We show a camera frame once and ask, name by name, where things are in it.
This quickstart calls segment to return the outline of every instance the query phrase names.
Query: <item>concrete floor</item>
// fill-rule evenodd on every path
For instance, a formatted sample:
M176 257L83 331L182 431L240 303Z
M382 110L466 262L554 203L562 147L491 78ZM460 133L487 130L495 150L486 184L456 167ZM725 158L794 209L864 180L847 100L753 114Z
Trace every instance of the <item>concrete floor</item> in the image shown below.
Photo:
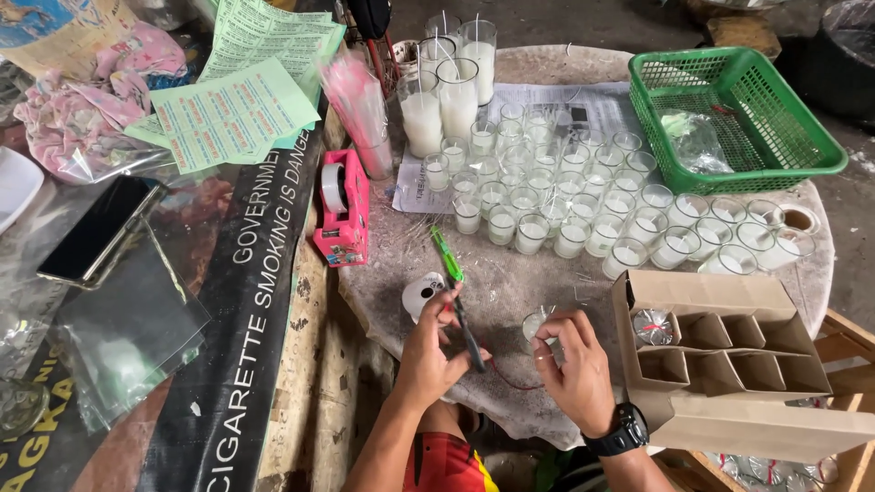
M480 18L496 24L499 48L529 45L596 46L644 53L695 47L701 28L673 4L654 0L395 0L389 26L392 39L421 39L423 25L442 9L463 21ZM769 12L780 36L812 35L823 12L836 0L791 0ZM836 268L829 306L875 333L875 286L865 267L875 257L867 241L875 233L875 137L817 113L823 125L852 156L841 174L815 179L836 243Z

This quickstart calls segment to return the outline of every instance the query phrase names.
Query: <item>left hand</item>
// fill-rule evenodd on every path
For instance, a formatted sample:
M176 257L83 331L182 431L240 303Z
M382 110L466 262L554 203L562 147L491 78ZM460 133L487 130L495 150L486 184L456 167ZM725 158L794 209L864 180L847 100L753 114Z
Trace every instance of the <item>left hand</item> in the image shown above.
M459 327L453 311L445 311L445 306L452 306L459 290L461 286L429 299L419 315L419 322L404 342L395 391L416 411L425 411L471 367L471 354L467 350L448 361L439 345L448 340L438 326ZM492 357L484 348L480 349L480 356L484 361Z

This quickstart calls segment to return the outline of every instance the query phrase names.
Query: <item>hand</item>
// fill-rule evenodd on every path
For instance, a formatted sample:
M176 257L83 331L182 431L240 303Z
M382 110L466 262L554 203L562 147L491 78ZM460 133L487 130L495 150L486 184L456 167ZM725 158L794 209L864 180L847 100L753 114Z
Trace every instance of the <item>hand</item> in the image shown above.
M459 295L459 288L452 292L440 292L425 303L419 315L419 323L404 342L401 368L395 381L398 396L416 411L425 411L455 384L471 367L471 354L465 350L447 361L439 343L449 343L438 325L459 327L459 320L452 310L452 301ZM480 356L487 360L492 356L480 349Z
M558 368L545 340L558 336L565 364ZM552 313L532 337L535 368L544 388L584 436L606 436L613 425L616 403L608 374L607 355L596 340L583 311Z

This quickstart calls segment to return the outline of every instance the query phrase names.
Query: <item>wristwatch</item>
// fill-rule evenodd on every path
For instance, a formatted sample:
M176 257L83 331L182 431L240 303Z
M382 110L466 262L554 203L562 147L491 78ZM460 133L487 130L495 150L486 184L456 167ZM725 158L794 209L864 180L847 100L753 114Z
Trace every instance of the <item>wristwatch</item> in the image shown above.
M586 446L596 456L616 456L646 446L650 441L648 423L637 406L630 403L618 404L614 411L616 421L619 422L617 428L598 439L584 436Z

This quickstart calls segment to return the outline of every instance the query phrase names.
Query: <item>paper sheet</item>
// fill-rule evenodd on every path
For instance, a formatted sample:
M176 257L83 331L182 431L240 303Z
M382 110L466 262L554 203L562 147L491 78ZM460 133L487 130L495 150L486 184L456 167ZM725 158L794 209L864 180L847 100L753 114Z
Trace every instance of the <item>paper sheet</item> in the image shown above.
M216 15L213 50L198 77L198 83L224 77L276 56L313 107L319 102L320 85L312 56L334 53L347 31L331 22L331 12L297 13L272 7L265 2L227 0ZM301 130L312 130L308 125ZM125 135L170 148L170 141L156 115L148 116L124 130ZM272 148L291 149L300 130L228 158L230 164L252 165L264 161Z
M479 117L491 122L501 121L501 106L507 102L528 104L567 104L575 124L604 131L611 136L618 131L631 131L647 142L632 102L629 100L629 82L603 82L588 86L536 86L500 84L494 86L495 96ZM433 193L424 184L423 160L404 150L392 207L403 212L420 214L451 214L447 207L450 191Z
M153 91L151 98L182 174L227 162L319 119L273 57L214 81Z

